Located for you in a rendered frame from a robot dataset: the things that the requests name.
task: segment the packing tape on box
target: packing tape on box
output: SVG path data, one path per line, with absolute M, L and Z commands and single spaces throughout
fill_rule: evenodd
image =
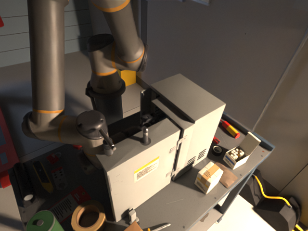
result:
M 26 231 L 64 231 L 54 214 L 48 210 L 36 213 L 27 223 Z
M 202 175 L 200 181 L 202 184 L 206 185 L 205 183 L 208 181 L 208 179 L 211 178 L 212 175 L 215 174 L 215 172 L 219 169 L 217 165 L 213 165 L 209 168 L 209 170 L 205 171 L 205 173 Z
M 79 205 L 72 215 L 74 231 L 102 231 L 106 224 L 106 215 L 101 203 L 89 200 Z

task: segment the screwdriver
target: screwdriver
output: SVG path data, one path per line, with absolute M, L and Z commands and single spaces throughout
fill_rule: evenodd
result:
M 226 120 L 220 120 L 222 123 L 222 126 L 234 137 L 234 138 L 239 138 L 240 137 L 240 133 L 234 128 L 232 127 Z
M 161 226 L 161 227 L 159 227 L 159 228 L 157 228 L 157 229 L 154 229 L 154 230 L 152 230 L 152 231 L 160 231 L 160 230 L 162 230 L 162 229 L 164 229 L 164 228 L 166 228 L 166 227 L 168 227 L 168 226 L 170 226 L 171 224 L 169 223 L 169 224 L 167 224 L 167 225 L 163 225 L 163 226 Z

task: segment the red and yellow screwdriver handle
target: red and yellow screwdriver handle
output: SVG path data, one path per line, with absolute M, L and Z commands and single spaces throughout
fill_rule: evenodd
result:
M 234 138 L 239 138 L 240 133 L 232 127 L 227 121 L 220 120 L 222 122 L 222 126 L 234 137 Z

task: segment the green lid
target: green lid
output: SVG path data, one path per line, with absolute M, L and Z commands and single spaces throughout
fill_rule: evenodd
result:
M 27 223 L 26 231 L 51 231 L 55 223 L 52 212 L 43 210 L 36 213 Z

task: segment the roll of masking tape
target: roll of masking tape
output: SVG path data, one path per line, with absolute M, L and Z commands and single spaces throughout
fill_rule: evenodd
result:
M 102 231 L 105 223 L 104 207 L 94 200 L 89 200 L 79 205 L 72 215 L 72 228 L 74 231 Z
M 42 210 L 30 219 L 26 231 L 64 231 L 64 229 L 51 211 Z

